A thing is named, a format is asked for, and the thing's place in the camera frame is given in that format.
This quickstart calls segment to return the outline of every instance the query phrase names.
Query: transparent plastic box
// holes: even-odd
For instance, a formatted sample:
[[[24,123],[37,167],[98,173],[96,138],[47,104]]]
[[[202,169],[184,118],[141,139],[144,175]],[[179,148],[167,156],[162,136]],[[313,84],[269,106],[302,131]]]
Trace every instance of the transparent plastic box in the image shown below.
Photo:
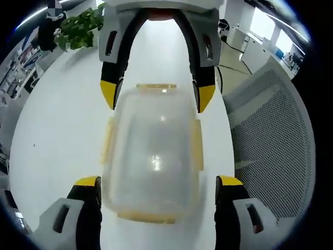
[[[190,214],[198,198],[195,121],[189,96],[175,86],[123,94],[102,176],[104,205],[138,221],[173,223]]]

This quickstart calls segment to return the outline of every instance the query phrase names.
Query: wall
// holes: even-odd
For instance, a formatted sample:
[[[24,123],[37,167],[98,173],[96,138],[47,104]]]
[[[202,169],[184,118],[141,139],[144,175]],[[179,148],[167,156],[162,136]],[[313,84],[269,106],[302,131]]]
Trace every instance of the wall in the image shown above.
[[[239,29],[243,32],[249,32],[255,8],[247,3],[242,5],[242,15],[239,22]]]
[[[280,36],[280,31],[281,31],[281,28],[279,26],[275,25],[271,40],[264,38],[264,40],[267,41],[267,44],[265,44],[264,46],[267,47],[273,54],[275,54],[275,52],[278,50],[278,47],[276,46],[276,42]]]
[[[220,19],[224,19],[225,16],[225,9],[227,7],[227,1],[228,0],[224,0],[224,3],[220,6],[219,8],[219,13],[220,13]]]
[[[239,24],[244,4],[244,0],[227,1],[224,18],[230,26],[237,26]]]
[[[237,26],[243,32],[249,32],[254,14],[254,7],[244,2],[244,0],[227,0],[220,7],[220,16],[224,13],[224,18],[230,26]]]
[[[9,68],[9,64],[10,61],[12,60],[12,58],[14,57],[15,53],[22,48],[22,44],[23,44],[24,39],[19,42],[6,56],[6,58],[3,60],[3,62],[0,65],[0,82],[3,80],[7,69]]]

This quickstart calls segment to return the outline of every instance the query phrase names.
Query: robotic arm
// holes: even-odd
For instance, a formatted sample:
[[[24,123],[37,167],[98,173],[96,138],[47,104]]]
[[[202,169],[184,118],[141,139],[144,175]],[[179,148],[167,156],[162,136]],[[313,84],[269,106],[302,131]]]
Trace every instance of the robotic arm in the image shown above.
[[[221,53],[217,8],[221,4],[212,0],[106,0],[98,47],[103,61],[100,86],[110,108],[116,107],[135,35],[146,20],[161,17],[173,18],[185,37],[197,109],[203,112],[215,91],[214,66]]]
[[[272,249],[281,239],[273,213],[236,178],[216,177],[215,205],[215,249]],[[32,238],[45,250],[99,250],[100,207],[100,177],[83,178],[40,216]]]

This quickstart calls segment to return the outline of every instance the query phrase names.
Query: floor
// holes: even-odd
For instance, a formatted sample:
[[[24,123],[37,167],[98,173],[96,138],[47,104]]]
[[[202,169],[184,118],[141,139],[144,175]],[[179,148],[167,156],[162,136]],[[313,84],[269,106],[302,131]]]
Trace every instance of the floor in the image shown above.
[[[241,61],[242,52],[237,51],[226,43],[222,42],[222,50],[220,57],[219,69],[222,75],[223,89],[222,95],[226,95],[234,90],[237,86],[243,83],[243,81],[251,75],[245,64]],[[221,89],[220,77],[217,78],[217,82]]]

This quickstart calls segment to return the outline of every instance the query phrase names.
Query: office chair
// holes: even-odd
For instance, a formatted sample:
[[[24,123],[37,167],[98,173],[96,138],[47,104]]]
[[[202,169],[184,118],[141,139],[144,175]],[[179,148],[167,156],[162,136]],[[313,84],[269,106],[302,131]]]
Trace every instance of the office chair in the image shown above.
[[[223,97],[235,176],[286,232],[306,211],[315,183],[315,143],[305,105],[273,59]]]

